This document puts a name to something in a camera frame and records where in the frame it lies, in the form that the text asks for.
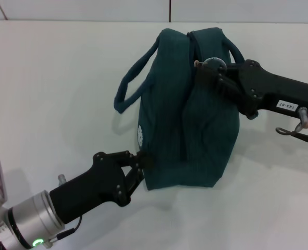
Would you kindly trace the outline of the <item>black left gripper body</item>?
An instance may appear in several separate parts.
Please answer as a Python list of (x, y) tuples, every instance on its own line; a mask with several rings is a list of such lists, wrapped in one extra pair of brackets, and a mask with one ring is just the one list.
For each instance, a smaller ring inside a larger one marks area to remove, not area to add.
[(97, 153), (92, 167), (50, 191), (55, 212), (64, 224), (105, 202), (123, 207), (130, 203), (123, 166), (130, 164), (129, 153)]

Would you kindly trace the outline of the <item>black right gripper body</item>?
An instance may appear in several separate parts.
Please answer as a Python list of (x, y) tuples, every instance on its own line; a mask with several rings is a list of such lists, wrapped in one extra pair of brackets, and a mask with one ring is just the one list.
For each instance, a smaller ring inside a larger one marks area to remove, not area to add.
[(285, 78), (264, 70), (253, 60), (236, 64), (237, 73), (231, 77), (242, 90), (239, 111), (249, 118), (259, 110), (269, 110), (298, 118), (298, 109), (308, 114), (308, 84)]

